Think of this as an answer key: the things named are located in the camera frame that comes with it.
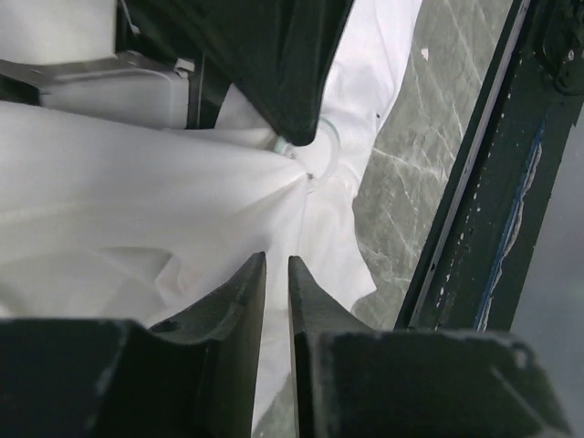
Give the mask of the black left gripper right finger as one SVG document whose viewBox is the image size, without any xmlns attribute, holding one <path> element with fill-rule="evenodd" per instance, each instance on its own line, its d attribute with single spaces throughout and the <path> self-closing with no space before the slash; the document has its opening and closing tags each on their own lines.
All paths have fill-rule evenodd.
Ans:
<svg viewBox="0 0 584 438">
<path fill-rule="evenodd" d="M 288 261 L 300 437 L 570 437 L 534 351 L 502 332 L 381 331 Z"/>
</svg>

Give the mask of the white garment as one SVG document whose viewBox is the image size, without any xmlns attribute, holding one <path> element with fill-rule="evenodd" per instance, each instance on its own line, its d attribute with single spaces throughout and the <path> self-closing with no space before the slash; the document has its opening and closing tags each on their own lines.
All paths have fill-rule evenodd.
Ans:
<svg viewBox="0 0 584 438">
<path fill-rule="evenodd" d="M 291 368 L 287 262 L 299 256 L 344 308 L 375 286 L 353 202 L 398 98 L 421 5 L 359 1 L 328 75 L 326 157 L 274 151 L 275 133 L 237 90 L 216 127 L 132 127 L 5 103 L 1 107 L 1 314 L 131 318 L 149 326 L 266 253 L 255 392 L 260 422 Z"/>
</svg>

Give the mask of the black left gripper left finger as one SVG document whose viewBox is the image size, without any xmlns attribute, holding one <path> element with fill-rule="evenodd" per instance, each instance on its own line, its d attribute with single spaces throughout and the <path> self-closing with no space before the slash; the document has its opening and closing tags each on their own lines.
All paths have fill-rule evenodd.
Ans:
<svg viewBox="0 0 584 438">
<path fill-rule="evenodd" d="M 256 253 L 150 328 L 129 319 L 1 323 L 4 437 L 247 437 L 266 292 Z"/>
</svg>

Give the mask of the round green brooch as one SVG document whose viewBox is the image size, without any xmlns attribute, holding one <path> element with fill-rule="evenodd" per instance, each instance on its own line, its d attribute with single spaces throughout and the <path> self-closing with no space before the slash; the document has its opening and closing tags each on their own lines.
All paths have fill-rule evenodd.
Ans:
<svg viewBox="0 0 584 438">
<path fill-rule="evenodd" d="M 324 186 L 339 165 L 340 137 L 336 127 L 327 119 L 318 120 L 314 140 L 306 146 L 295 146 L 278 137 L 273 152 L 298 163 L 308 178 L 308 191 Z"/>
</svg>

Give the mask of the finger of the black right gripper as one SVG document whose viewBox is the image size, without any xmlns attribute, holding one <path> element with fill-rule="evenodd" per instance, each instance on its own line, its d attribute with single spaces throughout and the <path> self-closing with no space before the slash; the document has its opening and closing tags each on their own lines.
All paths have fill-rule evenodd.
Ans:
<svg viewBox="0 0 584 438">
<path fill-rule="evenodd" d="M 191 61 L 186 120 L 214 128 L 235 86 L 295 146 L 316 136 L 351 1 L 119 1 L 116 48 L 166 67 Z"/>
</svg>

